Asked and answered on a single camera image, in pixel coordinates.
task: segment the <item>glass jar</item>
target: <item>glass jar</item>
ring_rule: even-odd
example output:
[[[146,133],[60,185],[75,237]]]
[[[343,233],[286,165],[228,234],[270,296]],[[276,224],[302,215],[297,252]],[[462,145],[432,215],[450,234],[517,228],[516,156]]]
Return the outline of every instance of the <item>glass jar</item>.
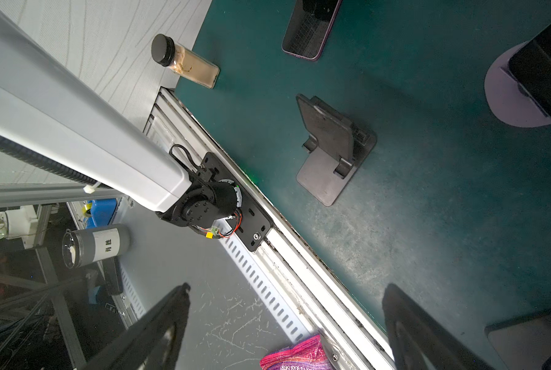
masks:
[[[216,65],[164,34],[154,37],[151,53],[156,63],[209,89],[214,87],[220,73]]]

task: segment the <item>phone screen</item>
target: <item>phone screen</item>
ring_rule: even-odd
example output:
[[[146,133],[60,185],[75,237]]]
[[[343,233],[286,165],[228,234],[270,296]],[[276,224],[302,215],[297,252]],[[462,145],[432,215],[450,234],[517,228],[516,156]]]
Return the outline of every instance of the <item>phone screen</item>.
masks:
[[[341,0],[296,0],[281,48],[304,59],[318,59],[339,3]]]
[[[551,116],[551,24],[512,56],[508,68]]]

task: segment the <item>brown liquid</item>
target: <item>brown liquid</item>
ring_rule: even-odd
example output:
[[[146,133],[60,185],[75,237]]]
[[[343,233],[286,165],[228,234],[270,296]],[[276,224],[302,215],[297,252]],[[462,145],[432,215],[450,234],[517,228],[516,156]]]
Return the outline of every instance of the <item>brown liquid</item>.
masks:
[[[214,87],[220,73],[220,68],[181,45],[175,45],[175,58],[168,67],[184,78],[210,89]]]

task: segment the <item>black mounting plate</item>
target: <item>black mounting plate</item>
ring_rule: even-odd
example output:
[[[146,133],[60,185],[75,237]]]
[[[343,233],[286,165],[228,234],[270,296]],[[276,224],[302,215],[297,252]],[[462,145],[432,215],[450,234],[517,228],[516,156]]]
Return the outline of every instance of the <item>black mounting plate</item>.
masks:
[[[253,199],[252,196],[241,186],[241,184],[235,180],[235,176],[228,171],[226,166],[216,157],[214,153],[206,153],[202,161],[202,165],[206,168],[214,171],[214,180],[220,181],[223,179],[230,179],[238,185],[241,189],[242,195],[242,222],[239,229],[236,231],[236,235],[241,239],[245,247],[250,252],[255,252],[259,248],[259,244],[267,235],[272,227],[272,220],[267,216],[263,208]],[[227,221],[231,227],[236,226],[236,220],[233,218]]]

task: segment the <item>black cable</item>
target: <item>black cable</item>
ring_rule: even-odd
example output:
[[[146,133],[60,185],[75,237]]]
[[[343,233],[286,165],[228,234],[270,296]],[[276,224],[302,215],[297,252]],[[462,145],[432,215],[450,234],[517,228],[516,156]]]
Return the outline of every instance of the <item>black cable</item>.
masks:
[[[179,149],[183,150],[183,152],[185,152],[185,155],[187,156],[187,159],[189,159],[189,163],[191,163],[191,166],[193,166],[194,168],[200,171],[202,170],[201,167],[199,167],[197,164],[195,164],[195,162],[193,162],[193,158],[191,157],[191,153],[189,152],[189,150],[187,150],[187,148],[181,144],[173,144],[173,146],[171,146],[171,151],[170,151],[171,155],[173,155],[174,147],[178,147]]]
[[[0,136],[0,152],[72,181],[86,183],[88,185],[94,185],[97,182],[87,175],[81,174],[70,167],[66,167],[53,159],[47,158],[3,136]],[[104,184],[101,184],[100,187],[108,188],[108,186]]]
[[[236,220],[236,223],[235,223],[235,227],[233,227],[229,232],[227,232],[226,234],[222,235],[223,237],[227,237],[227,236],[230,236],[232,235],[232,232],[235,231],[236,229],[236,226],[238,225],[239,223],[239,217],[242,218],[242,212],[240,209],[236,209],[235,210],[235,220]]]

